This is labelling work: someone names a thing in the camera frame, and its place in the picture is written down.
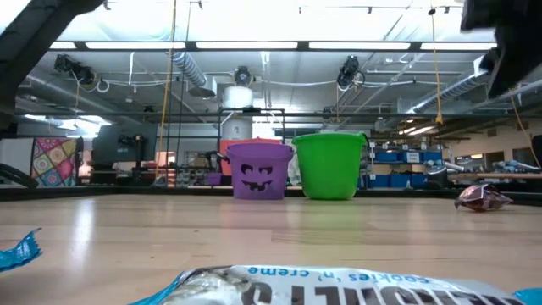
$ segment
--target table surface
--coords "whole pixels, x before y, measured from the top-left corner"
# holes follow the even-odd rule
[[[0,274],[1,304],[122,304],[182,270],[251,263],[475,279],[509,292],[542,286],[542,209],[532,207],[151,195],[0,202],[0,248],[36,227],[43,255]]]

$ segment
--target white cylinder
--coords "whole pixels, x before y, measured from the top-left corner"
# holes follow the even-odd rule
[[[254,92],[243,86],[230,86],[224,90],[224,108],[243,108],[252,106]]]
[[[251,107],[254,93],[243,86],[231,86],[224,90],[224,108]],[[252,139],[252,117],[231,116],[222,125],[224,140]]]

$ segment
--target candy wrapper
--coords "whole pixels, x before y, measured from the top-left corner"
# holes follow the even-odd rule
[[[184,272],[135,305],[520,305],[475,280],[432,279],[364,269],[230,266]]]
[[[477,212],[498,210],[509,203],[512,203],[512,200],[491,185],[469,186],[455,202],[456,208],[462,206]]]
[[[39,230],[30,232],[13,249],[0,251],[0,272],[22,267],[41,255],[41,249],[34,238]]]

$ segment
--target ceiling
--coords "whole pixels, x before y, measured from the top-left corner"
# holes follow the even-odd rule
[[[25,1],[15,1],[7,12],[0,13],[0,29],[11,20]],[[221,2],[208,0],[198,3],[179,1],[175,20],[177,41],[410,41],[433,40],[431,18],[427,12],[429,0],[382,1],[241,1]],[[461,1],[434,1],[441,6],[434,16],[434,37],[440,42],[492,42],[490,30],[460,33]],[[171,23],[171,1],[111,1],[110,10],[100,7],[95,12],[77,17],[59,37],[60,41],[151,41],[153,37],[167,32]],[[145,106],[160,111],[163,106],[164,81],[168,76],[168,56],[162,52],[49,52],[36,66],[32,74],[46,79],[47,84],[61,86],[75,92],[76,83],[71,75],[54,70],[53,63],[59,54],[67,54],[73,60],[92,68],[97,75],[113,82],[127,85],[131,76],[133,84],[155,86],[119,86],[112,84],[106,93],[93,91],[81,95],[94,98],[99,103],[112,105],[116,111],[140,112]],[[342,112],[396,111],[399,99],[419,101],[436,90],[435,60],[438,62],[440,82],[453,83],[473,72],[473,61],[484,53],[345,53],[345,52],[270,52],[268,84],[273,108],[287,112],[316,112],[328,106],[337,106],[336,80],[340,66],[347,56],[356,55],[362,66],[366,83],[376,83],[372,88],[357,88],[349,99],[341,100]],[[218,82],[218,98],[192,97],[181,81],[172,83],[174,93],[171,113],[180,111],[180,99],[187,106],[184,111],[216,111],[221,92],[233,85],[229,75],[238,66],[246,66],[255,76],[266,79],[262,54],[254,52],[194,52],[191,57],[206,75]],[[173,79],[179,74],[174,69]],[[396,82],[413,81],[416,84],[386,86]],[[263,107],[263,83],[251,84],[255,92],[255,106]],[[37,91],[24,91],[26,97],[37,96],[37,103],[51,105],[61,98],[37,95]],[[485,100],[483,87],[469,92],[462,99],[474,102]],[[63,106],[70,101],[63,100]],[[500,105],[492,105],[486,111],[505,111]],[[186,118],[186,121],[198,121]],[[290,122],[318,121],[318,118],[289,118]],[[373,120],[351,119],[349,124],[373,123]]]

